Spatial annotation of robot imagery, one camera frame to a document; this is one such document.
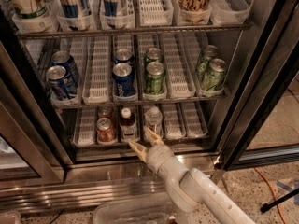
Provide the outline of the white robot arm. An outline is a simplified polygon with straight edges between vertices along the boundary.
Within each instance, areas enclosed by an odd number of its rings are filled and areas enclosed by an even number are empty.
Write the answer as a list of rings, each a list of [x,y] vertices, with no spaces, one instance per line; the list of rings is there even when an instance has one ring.
[[[144,127],[144,133],[150,148],[132,139],[129,146],[164,181],[166,193],[182,212],[191,213],[203,203],[221,224],[255,224],[202,171],[187,168],[158,134],[148,127]]]

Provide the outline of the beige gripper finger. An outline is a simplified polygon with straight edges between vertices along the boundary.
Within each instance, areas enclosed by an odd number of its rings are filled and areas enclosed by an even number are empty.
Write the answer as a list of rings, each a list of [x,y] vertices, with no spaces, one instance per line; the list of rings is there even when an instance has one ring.
[[[144,134],[153,147],[156,145],[164,144],[162,138],[154,131],[152,131],[149,127],[144,127]]]
[[[134,140],[129,140],[128,141],[130,148],[135,152],[135,154],[138,156],[140,160],[143,162],[146,162],[147,158],[147,148],[144,147],[143,145],[137,143]]]

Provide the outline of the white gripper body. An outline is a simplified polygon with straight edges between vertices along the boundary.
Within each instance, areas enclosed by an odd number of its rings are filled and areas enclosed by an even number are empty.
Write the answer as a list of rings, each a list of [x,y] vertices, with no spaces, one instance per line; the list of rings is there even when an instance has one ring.
[[[146,164],[154,173],[157,173],[162,165],[174,155],[167,145],[155,145],[149,149]]]

